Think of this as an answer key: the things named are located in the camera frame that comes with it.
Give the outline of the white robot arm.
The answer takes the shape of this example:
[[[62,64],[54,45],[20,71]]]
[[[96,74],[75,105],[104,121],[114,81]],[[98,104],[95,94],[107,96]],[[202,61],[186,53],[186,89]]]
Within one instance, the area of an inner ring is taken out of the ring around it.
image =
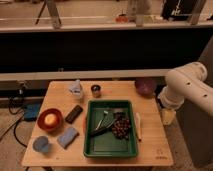
[[[170,125],[176,111],[188,99],[207,114],[213,116],[213,88],[205,84],[207,69],[201,62],[192,62],[169,70],[165,75],[166,86],[158,95],[162,122]]]

